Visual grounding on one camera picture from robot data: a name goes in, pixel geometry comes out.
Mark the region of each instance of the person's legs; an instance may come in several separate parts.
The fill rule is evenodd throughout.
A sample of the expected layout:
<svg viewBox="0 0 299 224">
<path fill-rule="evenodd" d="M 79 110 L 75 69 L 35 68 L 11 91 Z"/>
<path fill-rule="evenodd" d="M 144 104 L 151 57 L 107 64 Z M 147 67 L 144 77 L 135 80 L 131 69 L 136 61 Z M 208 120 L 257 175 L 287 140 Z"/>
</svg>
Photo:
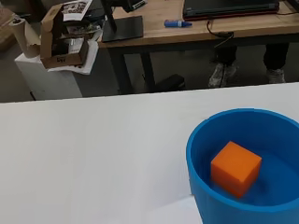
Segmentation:
<svg viewBox="0 0 299 224">
<path fill-rule="evenodd" d="M 218 64 L 208 81 L 208 87 L 224 87 L 227 79 L 235 74 L 236 68 L 233 62 L 235 61 L 236 49 L 237 47 L 216 49 Z"/>
<path fill-rule="evenodd" d="M 231 66 L 235 61 L 237 47 L 216 49 L 218 63 L 223 63 L 226 66 Z"/>
<path fill-rule="evenodd" d="M 282 67 L 286 63 L 289 43 L 266 45 L 263 63 L 267 68 L 269 83 L 284 83 Z"/>
</svg>

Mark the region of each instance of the white table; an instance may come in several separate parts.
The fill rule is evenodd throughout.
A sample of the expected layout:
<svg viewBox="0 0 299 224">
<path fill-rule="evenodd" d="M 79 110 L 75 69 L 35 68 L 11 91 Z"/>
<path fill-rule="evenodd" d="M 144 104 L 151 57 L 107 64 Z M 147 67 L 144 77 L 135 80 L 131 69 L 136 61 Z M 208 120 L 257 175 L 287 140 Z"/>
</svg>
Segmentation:
<svg viewBox="0 0 299 224">
<path fill-rule="evenodd" d="M 236 107 L 299 120 L 298 93 L 293 83 L 0 105 L 0 223 L 200 223 L 190 198 L 191 210 L 179 203 L 192 130 Z"/>
</svg>

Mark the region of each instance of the laptop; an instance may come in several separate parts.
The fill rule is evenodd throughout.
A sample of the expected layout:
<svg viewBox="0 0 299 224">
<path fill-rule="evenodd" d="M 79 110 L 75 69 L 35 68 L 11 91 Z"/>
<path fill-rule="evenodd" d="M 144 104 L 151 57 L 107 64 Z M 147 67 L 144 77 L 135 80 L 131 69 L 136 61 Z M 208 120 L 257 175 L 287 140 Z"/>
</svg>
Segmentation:
<svg viewBox="0 0 299 224">
<path fill-rule="evenodd" d="M 276 13 L 278 10 L 278 0 L 185 0 L 183 18 L 197 21 Z"/>
</svg>

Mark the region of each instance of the desk leg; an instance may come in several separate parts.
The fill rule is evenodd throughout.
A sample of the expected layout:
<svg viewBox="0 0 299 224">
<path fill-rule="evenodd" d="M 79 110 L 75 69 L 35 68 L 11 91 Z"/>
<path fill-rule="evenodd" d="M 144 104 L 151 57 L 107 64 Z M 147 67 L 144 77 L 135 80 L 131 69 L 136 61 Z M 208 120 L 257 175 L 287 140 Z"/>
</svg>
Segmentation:
<svg viewBox="0 0 299 224">
<path fill-rule="evenodd" d="M 124 55 L 119 54 L 114 49 L 109 50 L 111 63 L 113 66 L 114 74 L 119 83 L 121 94 L 134 93 L 131 84 L 131 79 L 128 73 L 127 65 L 124 60 Z"/>
<path fill-rule="evenodd" d="M 149 92 L 155 92 L 156 91 L 156 83 L 155 83 L 155 79 L 153 76 L 150 54 L 149 53 L 141 53 L 140 56 L 141 56 L 142 66 L 143 66 L 143 70 L 144 70 L 144 76 L 145 76 L 146 83 L 149 88 Z"/>
</svg>

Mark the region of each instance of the metal frame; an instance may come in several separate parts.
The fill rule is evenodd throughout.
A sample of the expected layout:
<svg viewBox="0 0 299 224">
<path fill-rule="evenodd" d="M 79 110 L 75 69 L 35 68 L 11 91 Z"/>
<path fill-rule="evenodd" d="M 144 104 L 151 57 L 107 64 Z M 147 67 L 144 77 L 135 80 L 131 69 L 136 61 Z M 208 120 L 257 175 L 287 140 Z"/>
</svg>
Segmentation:
<svg viewBox="0 0 299 224">
<path fill-rule="evenodd" d="M 150 61 L 151 52 L 159 51 L 180 51 L 180 50 L 194 50 L 194 49 L 214 49 L 222 39 L 182 42 L 172 44 L 157 44 L 145 46 L 130 46 L 130 47 L 116 47 L 108 49 L 112 61 L 115 76 L 118 80 L 121 94 L 134 93 L 129 73 L 124 60 L 124 54 L 140 54 L 145 71 L 145 79 L 147 81 L 149 91 L 154 91 L 155 81 L 153 69 Z M 299 42 L 299 34 L 290 35 L 261 35 L 242 38 L 233 38 L 227 41 L 221 47 L 231 46 L 254 46 L 265 44 L 277 44 L 286 42 Z"/>
</svg>

